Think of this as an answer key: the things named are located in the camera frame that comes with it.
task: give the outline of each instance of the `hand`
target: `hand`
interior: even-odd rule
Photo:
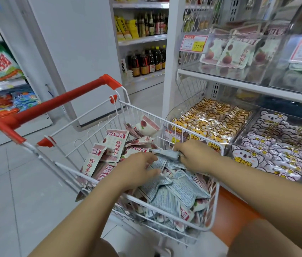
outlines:
[[[107,177],[110,177],[114,184],[122,186],[122,191],[137,188],[161,173],[158,168],[146,170],[149,164],[156,160],[158,157],[151,152],[132,154],[120,162]]]
[[[180,151],[181,162],[189,169],[199,173],[211,174],[212,163],[221,156],[207,144],[190,139],[186,142],[177,142],[174,151]]]

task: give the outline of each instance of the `person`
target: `person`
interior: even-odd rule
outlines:
[[[258,221],[236,237],[228,257],[302,256],[302,184],[271,175],[220,156],[193,139],[176,143],[182,163],[191,171],[222,181],[267,221]],[[120,162],[51,233],[29,257],[117,256],[100,238],[119,196],[160,174],[146,170],[157,160],[151,152],[140,152]]]

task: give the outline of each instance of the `yellow package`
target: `yellow package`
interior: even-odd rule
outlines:
[[[116,21],[118,22],[119,28],[121,30],[121,32],[123,33],[123,36],[125,37],[125,39],[127,40],[131,40],[132,36],[125,24],[125,19],[123,17],[115,17]]]
[[[123,33],[121,32],[118,22],[116,20],[115,20],[115,28],[116,28],[116,35],[118,37],[118,41],[125,40],[125,37],[123,36]]]
[[[127,22],[127,28],[130,31],[133,39],[139,38],[138,28],[136,27],[136,20],[128,21]]]

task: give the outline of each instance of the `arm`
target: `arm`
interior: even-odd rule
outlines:
[[[176,143],[183,164],[213,175],[241,196],[287,238],[302,248],[302,184],[270,175],[218,155],[202,142]]]
[[[42,242],[29,257],[84,257],[93,252],[119,196],[159,175],[146,170],[157,160],[151,152],[136,153],[119,163]]]

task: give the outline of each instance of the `yellow price sticker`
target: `yellow price sticker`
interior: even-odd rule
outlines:
[[[171,139],[171,142],[172,142],[172,143],[179,142],[179,139],[178,139],[178,138],[173,137],[173,138]]]
[[[192,51],[203,52],[205,41],[195,41],[192,47]]]

